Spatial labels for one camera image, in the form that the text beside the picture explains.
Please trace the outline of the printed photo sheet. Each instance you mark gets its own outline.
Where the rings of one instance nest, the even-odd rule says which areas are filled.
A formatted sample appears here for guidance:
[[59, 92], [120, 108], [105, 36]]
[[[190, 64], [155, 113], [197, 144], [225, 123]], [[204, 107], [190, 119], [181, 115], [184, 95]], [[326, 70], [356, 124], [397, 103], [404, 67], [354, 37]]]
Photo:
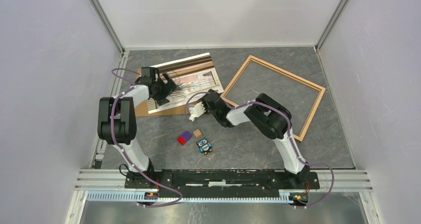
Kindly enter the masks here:
[[210, 53], [203, 53], [184, 59], [178, 59], [166, 63], [154, 65], [160, 73], [177, 69], [201, 69], [196, 75], [189, 76], [192, 82], [187, 85], [191, 92], [188, 99], [197, 92], [216, 90], [218, 93], [224, 92], [224, 88], [216, 72]]

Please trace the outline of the wooden picture frame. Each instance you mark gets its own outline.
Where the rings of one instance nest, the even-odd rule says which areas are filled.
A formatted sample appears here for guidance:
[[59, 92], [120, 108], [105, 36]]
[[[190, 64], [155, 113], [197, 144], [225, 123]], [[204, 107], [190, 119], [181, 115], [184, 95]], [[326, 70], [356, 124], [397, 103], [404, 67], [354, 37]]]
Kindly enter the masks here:
[[263, 65], [263, 66], [265, 66], [265, 67], [268, 67], [269, 69], [272, 69], [272, 70], [274, 70], [274, 71], [276, 71], [276, 72], [279, 72], [279, 73], [281, 73], [282, 75], [285, 75], [285, 76], [287, 76], [287, 77], [289, 77], [289, 78], [291, 78], [291, 79], [293, 79], [293, 80], [296, 80], [296, 81], [298, 81], [298, 82], [300, 82], [300, 83], [302, 83], [302, 84], [305, 84], [305, 85], [307, 85], [307, 86], [309, 86], [309, 87], [311, 87], [311, 88], [313, 88], [313, 89], [315, 89], [315, 90], [317, 90], [317, 91], [319, 91], [319, 94], [318, 94], [318, 96], [317, 96], [317, 98], [316, 98], [316, 101], [314, 102], [314, 104], [313, 104], [313, 107], [312, 107], [312, 109], [311, 109], [311, 112], [310, 112], [310, 114], [308, 115], [308, 117], [307, 117], [307, 120], [306, 120], [306, 122], [305, 122], [305, 125], [304, 125], [304, 127], [302, 128], [302, 130], [301, 130], [301, 132], [300, 132], [300, 135], [295, 135], [295, 134], [293, 134], [294, 135], [294, 138], [298, 141], [298, 142], [301, 142], [301, 141], [303, 141], [303, 139], [304, 139], [304, 136], [305, 136], [305, 134], [306, 134], [306, 132], [307, 132], [307, 130], [308, 130], [308, 128], [309, 128], [309, 126], [310, 126], [310, 123], [311, 123], [311, 121], [312, 121], [312, 119], [313, 119], [313, 117], [314, 117], [314, 115], [315, 115], [315, 113], [316, 113], [316, 110], [317, 110], [317, 108], [318, 108], [318, 106], [319, 106], [319, 104], [320, 104], [320, 101], [321, 101], [321, 99], [322, 99], [322, 97], [323, 97], [323, 94], [324, 94], [324, 92], [325, 92], [325, 88], [324, 87], [322, 87], [322, 86], [320, 86], [320, 85], [317, 85], [317, 84], [315, 84], [315, 83], [313, 83], [313, 82], [311, 82], [311, 81], [308, 81], [308, 80], [306, 80], [306, 79], [304, 79], [304, 78], [302, 78], [302, 77], [300, 77], [300, 76], [297, 76], [297, 75], [295, 75], [295, 74], [293, 74], [293, 73], [291, 73], [291, 72], [288, 72], [288, 71], [286, 71], [286, 70], [284, 70], [284, 69], [282, 69], [282, 68], [279, 68], [279, 67], [277, 67], [277, 66], [275, 66], [275, 65], [272, 65], [272, 64], [270, 64], [270, 63], [268, 63], [268, 62], [266, 62], [266, 61], [264, 61], [264, 60], [261, 60], [261, 59], [259, 59], [259, 58], [257, 58], [257, 57], [254, 57], [254, 56], [252, 56], [252, 55], [250, 55], [247, 59], [246, 59], [246, 61], [243, 63], [243, 65], [240, 67], [240, 69], [238, 70], [238, 72], [235, 74], [235, 76], [233, 77], [233, 79], [230, 81], [230, 83], [227, 85], [227, 87], [224, 89], [224, 92], [222, 93], [222, 97], [223, 97], [223, 99], [225, 100], [225, 101], [227, 101], [230, 105], [232, 105], [232, 106], [238, 106], [237, 104], [235, 104], [235, 103], [233, 103], [233, 102], [231, 102], [231, 101], [229, 101], [228, 99], [226, 99], [225, 98], [225, 95], [228, 93], [228, 91], [231, 89], [231, 87], [233, 86], [233, 84], [236, 82], [236, 80], [238, 79], [238, 77], [241, 75], [241, 73], [243, 72], [243, 70], [247, 67], [247, 65], [251, 62], [251, 61], [253, 61], [253, 62], [257, 62], [258, 64], [260, 64], [260, 65]]

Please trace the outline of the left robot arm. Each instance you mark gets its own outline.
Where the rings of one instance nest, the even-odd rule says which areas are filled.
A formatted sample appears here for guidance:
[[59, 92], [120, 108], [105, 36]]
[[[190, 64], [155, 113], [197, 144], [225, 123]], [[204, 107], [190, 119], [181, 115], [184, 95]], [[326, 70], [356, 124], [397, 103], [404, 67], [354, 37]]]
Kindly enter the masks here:
[[169, 102], [168, 96], [179, 86], [168, 73], [158, 68], [143, 67], [130, 87], [116, 96], [99, 100], [97, 133], [101, 140], [112, 145], [125, 160], [126, 187], [138, 185], [150, 188], [159, 180], [149, 157], [142, 151], [137, 139], [135, 107], [153, 99], [159, 105]]

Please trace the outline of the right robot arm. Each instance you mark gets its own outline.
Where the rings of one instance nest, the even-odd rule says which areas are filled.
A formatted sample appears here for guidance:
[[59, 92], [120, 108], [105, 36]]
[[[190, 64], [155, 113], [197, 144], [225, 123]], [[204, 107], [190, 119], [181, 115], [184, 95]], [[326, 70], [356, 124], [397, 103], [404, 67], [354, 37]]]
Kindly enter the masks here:
[[205, 113], [213, 115], [223, 127], [233, 128], [242, 123], [252, 123], [278, 148], [288, 185], [300, 188], [306, 183], [310, 168], [298, 149], [292, 131], [291, 113], [285, 107], [264, 93], [245, 104], [231, 107], [212, 89], [200, 98], [199, 103]]

